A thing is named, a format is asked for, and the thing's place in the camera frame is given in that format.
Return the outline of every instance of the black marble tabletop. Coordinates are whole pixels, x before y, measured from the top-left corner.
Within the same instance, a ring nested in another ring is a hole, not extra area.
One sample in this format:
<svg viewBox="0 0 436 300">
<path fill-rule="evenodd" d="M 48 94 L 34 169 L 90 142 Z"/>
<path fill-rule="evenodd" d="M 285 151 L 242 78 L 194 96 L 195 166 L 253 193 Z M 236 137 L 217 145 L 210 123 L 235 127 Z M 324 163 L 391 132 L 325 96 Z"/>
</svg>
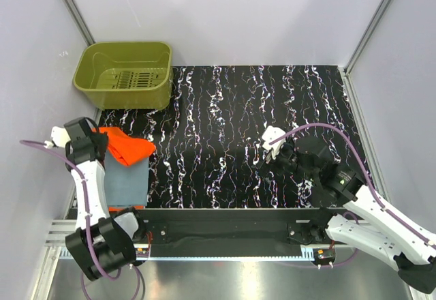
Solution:
<svg viewBox="0 0 436 300">
<path fill-rule="evenodd" d="M 255 168 L 265 157 L 260 137 L 268 125 L 332 124 L 364 159 L 336 66 L 175 67 L 173 94 L 165 110 L 105 110 L 99 122 L 156 145 L 148 207 L 310 207 L 310 181 Z M 357 169 L 340 136 L 316 128 L 296 137 L 309 134 Z"/>
</svg>

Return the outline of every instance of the red-orange fabric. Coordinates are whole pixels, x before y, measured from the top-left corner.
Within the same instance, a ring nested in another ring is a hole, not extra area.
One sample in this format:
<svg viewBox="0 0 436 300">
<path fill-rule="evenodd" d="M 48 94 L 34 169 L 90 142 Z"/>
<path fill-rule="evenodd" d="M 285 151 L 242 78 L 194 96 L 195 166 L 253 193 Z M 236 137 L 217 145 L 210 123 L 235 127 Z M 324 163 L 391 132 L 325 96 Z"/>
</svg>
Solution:
<svg viewBox="0 0 436 300">
<path fill-rule="evenodd" d="M 118 127 L 100 127 L 101 133 L 108 133 L 108 150 L 122 165 L 131 166 L 150 157 L 156 146 L 143 138 L 131 138 Z"/>
</svg>

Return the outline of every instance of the green plastic basket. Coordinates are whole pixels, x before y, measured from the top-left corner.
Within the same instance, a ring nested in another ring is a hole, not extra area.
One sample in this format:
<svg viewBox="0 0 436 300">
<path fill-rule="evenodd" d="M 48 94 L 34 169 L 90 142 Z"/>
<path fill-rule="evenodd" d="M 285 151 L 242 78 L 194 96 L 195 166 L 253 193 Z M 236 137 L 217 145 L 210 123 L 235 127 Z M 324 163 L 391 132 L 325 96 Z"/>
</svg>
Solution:
<svg viewBox="0 0 436 300">
<path fill-rule="evenodd" d="M 100 109 L 157 109 L 171 98 L 171 48 L 163 42 L 102 42 L 88 47 L 74 86 Z"/>
</svg>

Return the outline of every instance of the blue-gray cloth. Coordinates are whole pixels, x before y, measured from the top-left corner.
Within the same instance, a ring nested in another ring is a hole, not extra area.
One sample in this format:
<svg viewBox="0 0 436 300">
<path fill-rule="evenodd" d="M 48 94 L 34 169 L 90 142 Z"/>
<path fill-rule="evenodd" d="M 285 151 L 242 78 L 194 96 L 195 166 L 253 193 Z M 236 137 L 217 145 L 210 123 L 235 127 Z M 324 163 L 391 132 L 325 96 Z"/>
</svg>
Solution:
<svg viewBox="0 0 436 300">
<path fill-rule="evenodd" d="M 107 151 L 104 160 L 104 189 L 109 207 L 129 207 L 147 204 L 149 190 L 149 159 L 132 166 L 117 162 Z"/>
</svg>

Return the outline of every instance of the white wall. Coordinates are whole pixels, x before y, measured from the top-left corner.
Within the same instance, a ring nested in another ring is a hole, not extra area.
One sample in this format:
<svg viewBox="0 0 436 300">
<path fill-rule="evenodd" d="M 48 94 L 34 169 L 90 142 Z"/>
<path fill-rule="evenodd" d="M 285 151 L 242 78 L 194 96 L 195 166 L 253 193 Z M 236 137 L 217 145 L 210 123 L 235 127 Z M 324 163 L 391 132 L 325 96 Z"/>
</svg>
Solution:
<svg viewBox="0 0 436 300">
<path fill-rule="evenodd" d="M 73 187 L 64 165 L 18 144 L 94 109 L 72 76 L 85 43 L 62 0 L 0 0 L 0 298 L 26 299 L 53 218 Z"/>
<path fill-rule="evenodd" d="M 352 71 L 394 205 L 436 232 L 436 0 L 394 0 Z"/>
<path fill-rule="evenodd" d="M 381 0 L 76 0 L 95 40 L 161 40 L 174 65 L 345 65 Z"/>
</svg>

